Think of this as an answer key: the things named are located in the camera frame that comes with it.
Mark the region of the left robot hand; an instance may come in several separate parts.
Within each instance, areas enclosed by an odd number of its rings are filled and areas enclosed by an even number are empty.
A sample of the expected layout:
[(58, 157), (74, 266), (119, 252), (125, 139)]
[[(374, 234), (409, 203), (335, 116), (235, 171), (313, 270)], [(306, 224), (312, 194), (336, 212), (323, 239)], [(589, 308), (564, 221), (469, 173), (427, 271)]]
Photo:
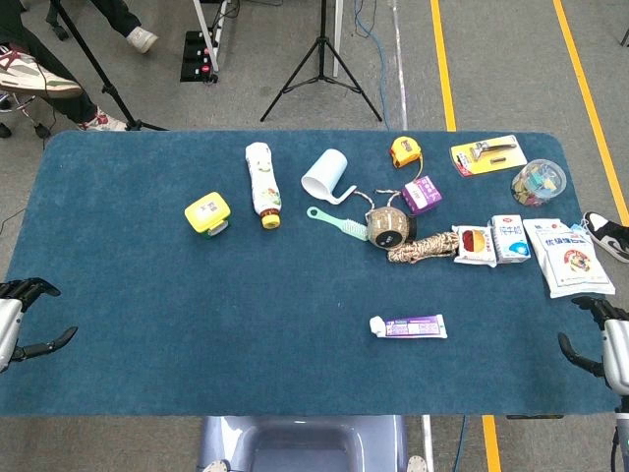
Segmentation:
[(60, 290), (43, 278), (33, 277), (1, 283), (1, 372), (12, 363), (51, 354), (67, 345), (78, 328), (70, 326), (59, 337), (45, 343), (19, 346), (19, 333), (27, 309), (42, 294), (57, 297)]

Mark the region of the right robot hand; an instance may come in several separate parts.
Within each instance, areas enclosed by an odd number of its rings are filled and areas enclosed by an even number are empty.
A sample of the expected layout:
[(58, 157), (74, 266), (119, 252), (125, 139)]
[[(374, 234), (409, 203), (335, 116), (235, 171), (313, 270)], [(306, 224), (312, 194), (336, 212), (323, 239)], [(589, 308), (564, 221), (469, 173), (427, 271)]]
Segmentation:
[(589, 311), (601, 335), (602, 359), (594, 361), (578, 354), (569, 337), (557, 335), (560, 350), (574, 366), (604, 378), (606, 384), (619, 396), (628, 395), (628, 312), (612, 306), (606, 299), (578, 296), (572, 303)]

